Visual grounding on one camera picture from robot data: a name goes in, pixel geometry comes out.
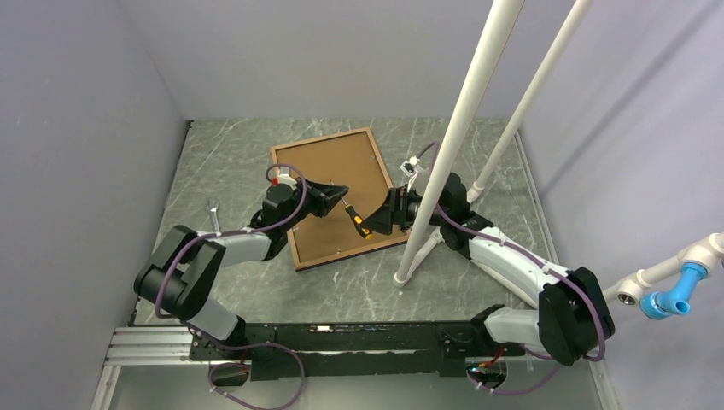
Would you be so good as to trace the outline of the black yellow screwdriver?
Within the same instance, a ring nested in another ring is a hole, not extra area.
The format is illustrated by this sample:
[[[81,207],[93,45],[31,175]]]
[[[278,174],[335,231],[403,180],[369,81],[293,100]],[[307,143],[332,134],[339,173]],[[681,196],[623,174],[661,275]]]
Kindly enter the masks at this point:
[[[349,204],[345,199],[345,196],[341,197],[341,201],[344,205],[344,210],[347,213],[349,219],[352,221],[355,231],[365,240],[370,240],[373,236],[372,231],[362,226],[363,219],[356,211],[353,205]]]

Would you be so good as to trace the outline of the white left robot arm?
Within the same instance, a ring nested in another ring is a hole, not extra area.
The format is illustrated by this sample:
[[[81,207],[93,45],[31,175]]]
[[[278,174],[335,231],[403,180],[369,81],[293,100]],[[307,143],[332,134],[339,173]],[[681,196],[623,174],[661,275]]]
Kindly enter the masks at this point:
[[[226,359],[237,357],[248,341],[246,322],[211,296],[219,270],[249,261],[274,259],[287,245],[288,232],[308,215],[323,218],[348,193],[346,185],[323,184],[280,172],[260,209],[236,231],[201,233],[174,226],[157,246],[133,289],[153,303],[161,317],[184,322],[212,338]]]

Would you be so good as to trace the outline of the blue wooden picture frame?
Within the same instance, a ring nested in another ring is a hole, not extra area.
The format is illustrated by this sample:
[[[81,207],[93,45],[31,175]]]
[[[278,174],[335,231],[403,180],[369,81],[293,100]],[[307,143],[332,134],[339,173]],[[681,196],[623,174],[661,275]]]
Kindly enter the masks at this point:
[[[395,227],[388,235],[364,235],[347,212],[362,220],[377,210],[393,187],[381,151],[368,127],[271,147],[275,164],[301,171],[311,186],[307,207],[316,209],[288,233],[295,270],[348,259],[407,241]]]

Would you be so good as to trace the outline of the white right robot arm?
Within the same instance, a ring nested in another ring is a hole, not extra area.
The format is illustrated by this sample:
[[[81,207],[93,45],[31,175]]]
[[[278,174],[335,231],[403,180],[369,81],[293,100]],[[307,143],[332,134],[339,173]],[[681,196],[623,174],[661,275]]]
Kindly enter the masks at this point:
[[[449,249],[531,304],[529,309],[488,307],[470,320],[462,338],[444,336],[441,343],[480,354],[518,346],[563,366],[604,358],[615,325],[593,272],[568,269],[510,239],[471,209],[455,173],[449,174],[429,223]]]

